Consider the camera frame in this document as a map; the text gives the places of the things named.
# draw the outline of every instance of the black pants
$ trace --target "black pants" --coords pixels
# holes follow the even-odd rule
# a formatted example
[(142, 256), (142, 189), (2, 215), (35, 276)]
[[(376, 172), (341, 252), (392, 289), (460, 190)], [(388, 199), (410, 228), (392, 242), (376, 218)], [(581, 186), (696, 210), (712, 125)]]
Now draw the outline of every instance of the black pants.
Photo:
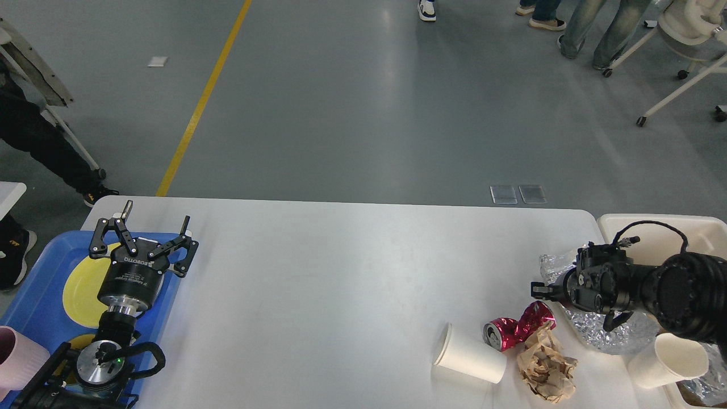
[(73, 149), (63, 134), (43, 116), (40, 108), (25, 99), (23, 91), (10, 79), (7, 72), (0, 88), (0, 139), (20, 151), (28, 152), (48, 170), (80, 194), (99, 185), (91, 167)]
[(5, 242), (14, 237), (20, 229), (20, 224), (17, 224), (15, 219), (10, 215), (5, 215), (0, 220), (0, 246), (5, 245)]

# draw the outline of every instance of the yellow floor line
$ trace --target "yellow floor line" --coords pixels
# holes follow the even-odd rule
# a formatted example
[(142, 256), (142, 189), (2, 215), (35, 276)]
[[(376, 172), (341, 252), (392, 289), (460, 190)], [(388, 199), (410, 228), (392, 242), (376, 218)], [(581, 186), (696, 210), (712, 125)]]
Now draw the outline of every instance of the yellow floor line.
[(222, 72), (222, 67), (225, 66), (225, 61), (227, 61), (227, 57), (230, 54), (230, 50), (232, 49), (232, 44), (235, 42), (235, 38), (237, 38), (237, 33), (240, 31), (240, 26), (242, 25), (242, 21), (245, 20), (245, 15), (247, 14), (247, 10), (250, 8), (250, 3), (252, 3), (252, 0), (245, 0), (245, 4), (242, 5), (240, 14), (238, 14), (237, 20), (235, 20), (235, 25), (233, 25), (232, 31), (230, 31), (230, 35), (228, 36), (228, 39), (225, 42), (225, 46), (222, 48), (220, 57), (217, 59), (217, 63), (214, 65), (214, 70), (212, 70), (212, 75), (209, 76), (209, 79), (207, 80), (207, 85), (204, 87), (202, 96), (199, 98), (199, 101), (197, 102), (197, 107), (194, 109), (192, 118), (190, 118), (189, 124), (187, 124), (187, 130), (184, 131), (182, 140), (180, 141), (180, 144), (177, 146), (177, 151), (174, 153), (174, 156), (172, 157), (172, 162), (169, 163), (169, 167), (166, 169), (166, 173), (164, 173), (164, 178), (161, 179), (161, 184), (159, 185), (159, 188), (156, 190), (156, 196), (166, 196), (166, 193), (169, 190), (169, 186), (172, 184), (172, 181), (174, 180), (174, 175), (177, 174), (177, 169), (179, 169), (180, 163), (182, 162), (182, 158), (184, 157), (184, 154), (187, 151), (187, 146), (189, 146), (189, 142), (190, 142), (190, 140), (192, 140), (192, 135), (194, 135), (194, 131), (197, 129), (197, 124), (199, 123), (199, 119), (202, 117), (204, 108), (207, 106), (207, 101), (209, 100), (209, 96), (212, 94), (212, 90), (214, 89), (214, 86), (217, 83), (217, 79), (220, 77), (220, 72)]

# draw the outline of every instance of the aluminum foil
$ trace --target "aluminum foil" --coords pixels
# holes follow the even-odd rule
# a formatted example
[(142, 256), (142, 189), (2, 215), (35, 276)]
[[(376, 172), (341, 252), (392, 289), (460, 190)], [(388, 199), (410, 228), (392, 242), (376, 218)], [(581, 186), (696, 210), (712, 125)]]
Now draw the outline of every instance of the aluminum foil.
[(703, 404), (715, 406), (727, 402), (727, 364), (722, 361), (716, 345), (702, 344), (710, 358), (710, 369), (703, 376), (681, 385), (695, 394)]
[[(545, 284), (552, 284), (561, 274), (574, 267), (577, 249), (564, 255), (540, 256), (540, 275)], [(563, 308), (568, 321), (583, 342), (611, 355), (636, 354), (649, 345), (659, 332), (659, 325), (644, 313), (636, 312), (623, 325), (607, 333), (603, 330), (605, 315), (595, 312), (571, 311)]]

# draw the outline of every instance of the red can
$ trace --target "red can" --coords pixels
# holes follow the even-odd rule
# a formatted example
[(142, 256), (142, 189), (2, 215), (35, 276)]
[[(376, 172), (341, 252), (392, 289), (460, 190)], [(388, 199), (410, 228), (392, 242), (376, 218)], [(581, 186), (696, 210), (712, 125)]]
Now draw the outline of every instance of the red can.
[(498, 351), (510, 349), (526, 339), (543, 324), (551, 322), (555, 328), (553, 312), (542, 301), (535, 301), (525, 309), (519, 321), (497, 318), (485, 324), (482, 336), (485, 342)]

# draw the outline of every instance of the pink cup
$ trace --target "pink cup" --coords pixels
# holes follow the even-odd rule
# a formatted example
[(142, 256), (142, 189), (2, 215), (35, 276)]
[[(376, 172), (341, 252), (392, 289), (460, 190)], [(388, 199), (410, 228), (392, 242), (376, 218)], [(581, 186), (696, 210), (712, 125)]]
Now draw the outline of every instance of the pink cup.
[(50, 353), (28, 337), (0, 325), (0, 400), (10, 391), (20, 391), (50, 357)]

